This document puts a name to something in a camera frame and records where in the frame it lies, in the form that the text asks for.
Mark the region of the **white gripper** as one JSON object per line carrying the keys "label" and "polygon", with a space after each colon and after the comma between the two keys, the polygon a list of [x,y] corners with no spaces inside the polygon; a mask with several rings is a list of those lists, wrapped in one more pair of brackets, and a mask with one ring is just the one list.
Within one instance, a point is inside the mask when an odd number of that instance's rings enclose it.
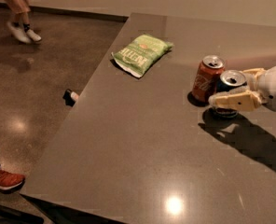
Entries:
{"label": "white gripper", "polygon": [[211,107],[232,109],[236,111],[254,111],[260,106],[265,106],[276,112],[276,66],[265,70],[264,68],[253,68],[242,70],[246,76],[247,85],[251,90],[233,89],[222,91],[209,98]]}

